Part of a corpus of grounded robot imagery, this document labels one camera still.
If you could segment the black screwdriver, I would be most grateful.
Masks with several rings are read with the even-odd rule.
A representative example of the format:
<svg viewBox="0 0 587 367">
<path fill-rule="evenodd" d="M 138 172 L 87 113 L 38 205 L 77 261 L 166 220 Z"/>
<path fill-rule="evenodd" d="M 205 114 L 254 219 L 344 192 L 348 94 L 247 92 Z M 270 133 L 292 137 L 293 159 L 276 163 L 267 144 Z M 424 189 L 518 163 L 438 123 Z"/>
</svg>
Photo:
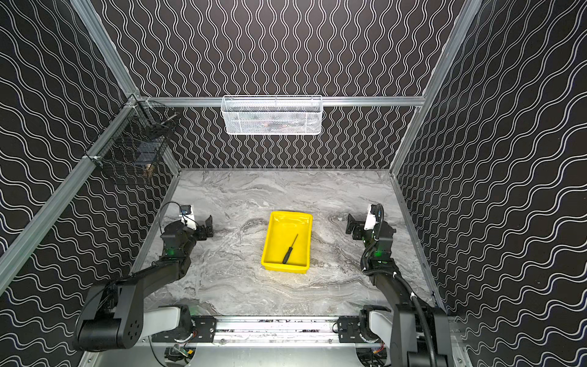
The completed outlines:
<svg viewBox="0 0 587 367">
<path fill-rule="evenodd" d="M 282 260 L 282 263 L 283 263 L 284 265 L 286 265 L 286 264 L 288 263 L 288 261 L 289 261 L 289 259 L 290 259 L 290 256 L 291 256 L 291 254 L 292 254 L 292 252 L 293 252 L 293 250 L 294 250 L 294 245 L 295 245 L 295 243 L 296 243 L 296 241 L 297 241 L 298 237 L 299 237 L 299 235 L 298 235 L 298 234 L 296 234 L 296 235 L 295 235 L 295 237 L 294 237 L 294 239 L 293 239 L 293 242 L 291 243 L 291 245 L 290 245 L 290 246 L 289 246 L 289 248 L 287 249 L 287 252 L 286 252 L 286 254 L 284 255 L 284 258 L 283 258 L 283 260 Z"/>
</svg>

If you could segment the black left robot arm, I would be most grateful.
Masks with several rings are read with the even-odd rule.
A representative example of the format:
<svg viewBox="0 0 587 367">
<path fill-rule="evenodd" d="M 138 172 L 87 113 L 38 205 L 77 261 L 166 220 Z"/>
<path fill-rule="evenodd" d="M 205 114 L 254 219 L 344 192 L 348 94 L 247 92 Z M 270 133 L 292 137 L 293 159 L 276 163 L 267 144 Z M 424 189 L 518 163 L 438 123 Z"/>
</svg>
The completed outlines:
<svg viewBox="0 0 587 367">
<path fill-rule="evenodd" d="M 144 338 L 145 298 L 179 281 L 189 270 L 198 241 L 214 236 L 213 218 L 190 228 L 177 220 L 165 226 L 162 254 L 146 269 L 91 286 L 75 324 L 73 346 L 85 352 L 125 350 Z"/>
</svg>

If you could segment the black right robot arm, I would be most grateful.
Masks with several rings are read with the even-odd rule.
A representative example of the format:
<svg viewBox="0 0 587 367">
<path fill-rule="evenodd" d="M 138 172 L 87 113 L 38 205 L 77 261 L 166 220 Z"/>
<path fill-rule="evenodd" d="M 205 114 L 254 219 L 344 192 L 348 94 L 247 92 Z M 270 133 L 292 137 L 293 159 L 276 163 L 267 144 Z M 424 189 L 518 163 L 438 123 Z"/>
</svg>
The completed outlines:
<svg viewBox="0 0 587 367">
<path fill-rule="evenodd" d="M 454 366 L 446 312 L 424 301 L 391 257 L 396 229 L 375 214 L 348 215 L 345 233 L 363 243 L 360 270 L 389 304 L 363 308 L 362 337 L 383 343 L 386 366 Z"/>
</svg>

